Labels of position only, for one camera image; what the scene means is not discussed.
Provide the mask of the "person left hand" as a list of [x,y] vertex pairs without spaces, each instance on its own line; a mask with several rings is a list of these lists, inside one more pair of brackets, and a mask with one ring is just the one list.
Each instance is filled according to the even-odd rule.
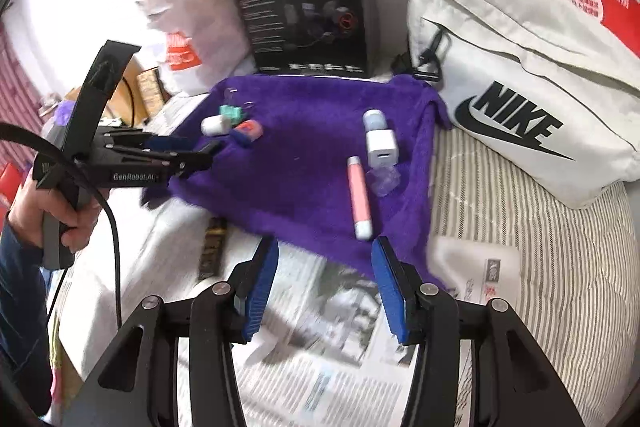
[[77,253],[89,244],[101,210],[93,197],[76,210],[58,190],[38,188],[36,181],[28,178],[16,193],[8,221],[23,243],[42,248],[43,218],[52,217],[68,228],[62,234],[62,244]]

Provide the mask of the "dark blue sleeve forearm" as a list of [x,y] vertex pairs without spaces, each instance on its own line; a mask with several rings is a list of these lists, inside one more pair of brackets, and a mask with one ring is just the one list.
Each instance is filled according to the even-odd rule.
[[47,288],[42,250],[1,233],[1,355],[28,405],[38,416],[51,407],[52,371],[47,326]]

